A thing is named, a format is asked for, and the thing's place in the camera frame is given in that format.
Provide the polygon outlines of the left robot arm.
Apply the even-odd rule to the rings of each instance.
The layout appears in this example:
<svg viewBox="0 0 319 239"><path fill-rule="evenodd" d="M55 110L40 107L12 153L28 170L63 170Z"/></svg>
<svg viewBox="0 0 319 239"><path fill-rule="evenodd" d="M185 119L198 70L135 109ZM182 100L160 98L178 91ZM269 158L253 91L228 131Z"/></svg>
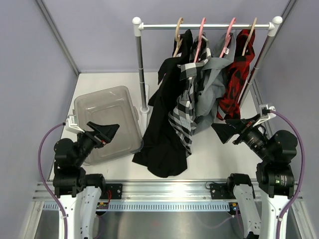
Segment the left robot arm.
<svg viewBox="0 0 319 239"><path fill-rule="evenodd" d="M60 238L92 239L98 202L104 196L109 201L112 192L102 174L87 174L82 165L93 149L112 142L120 126L90 121L90 129L83 130L71 117L63 125L77 140L63 138L54 146L53 187L60 208Z"/></svg>

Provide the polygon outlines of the grey shirt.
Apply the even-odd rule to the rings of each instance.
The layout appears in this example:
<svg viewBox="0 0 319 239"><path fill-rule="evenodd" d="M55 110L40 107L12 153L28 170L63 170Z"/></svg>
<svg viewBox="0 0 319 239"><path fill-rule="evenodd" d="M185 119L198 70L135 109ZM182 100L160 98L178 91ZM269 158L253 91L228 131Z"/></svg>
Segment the grey shirt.
<svg viewBox="0 0 319 239"><path fill-rule="evenodd" d="M220 54L225 44L225 35L211 50L211 59L203 67L203 78L195 87L195 123L193 134L211 126L217 117L218 101L226 92L225 68L234 61L236 50L236 32L230 32L231 40L223 57Z"/></svg>

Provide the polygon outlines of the black white checkered shirt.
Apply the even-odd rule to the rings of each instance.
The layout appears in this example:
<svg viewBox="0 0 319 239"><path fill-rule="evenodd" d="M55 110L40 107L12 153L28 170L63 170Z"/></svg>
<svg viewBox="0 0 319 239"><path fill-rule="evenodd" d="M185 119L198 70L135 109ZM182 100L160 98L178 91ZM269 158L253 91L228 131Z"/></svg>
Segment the black white checkered shirt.
<svg viewBox="0 0 319 239"><path fill-rule="evenodd" d="M185 155L191 155L192 136L197 127L195 122L195 83L203 78L203 68L211 59L211 50L206 34L194 40L189 63L179 65L180 80L185 82L182 94L176 100L175 108L169 112L168 120L185 148Z"/></svg>

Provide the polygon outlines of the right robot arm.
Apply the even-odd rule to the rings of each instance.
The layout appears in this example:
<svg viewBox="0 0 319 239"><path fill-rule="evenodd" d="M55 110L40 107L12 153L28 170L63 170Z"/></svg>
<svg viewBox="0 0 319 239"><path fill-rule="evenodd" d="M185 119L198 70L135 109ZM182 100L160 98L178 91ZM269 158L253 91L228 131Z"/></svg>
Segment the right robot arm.
<svg viewBox="0 0 319 239"><path fill-rule="evenodd" d="M236 214L243 222L243 237L284 239L285 206L291 202L295 187L290 163L297 154L298 139L287 130L279 130L267 138L262 121L266 118L256 115L250 119L228 119L211 126L223 144L238 135L233 144L245 143L261 159L256 168L262 198L261 213L256 208L253 185L247 174L232 173L225 184L227 195L238 202Z"/></svg>

